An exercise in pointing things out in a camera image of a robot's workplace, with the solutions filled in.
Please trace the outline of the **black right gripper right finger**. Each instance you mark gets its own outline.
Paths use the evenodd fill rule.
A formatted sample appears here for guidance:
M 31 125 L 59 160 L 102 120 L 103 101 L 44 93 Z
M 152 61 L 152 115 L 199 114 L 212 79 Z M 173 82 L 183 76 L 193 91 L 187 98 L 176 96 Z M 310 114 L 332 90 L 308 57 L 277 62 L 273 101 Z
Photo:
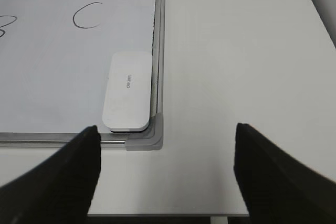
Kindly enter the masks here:
M 335 223 L 335 182 L 238 123 L 234 174 L 251 223 Z

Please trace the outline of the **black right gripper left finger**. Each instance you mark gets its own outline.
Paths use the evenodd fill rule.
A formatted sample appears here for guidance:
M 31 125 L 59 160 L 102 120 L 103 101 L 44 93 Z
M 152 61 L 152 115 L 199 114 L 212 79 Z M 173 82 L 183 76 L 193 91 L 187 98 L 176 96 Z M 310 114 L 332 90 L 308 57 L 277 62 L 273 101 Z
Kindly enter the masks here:
M 86 223 L 100 171 L 101 135 L 90 126 L 1 186 L 1 223 Z

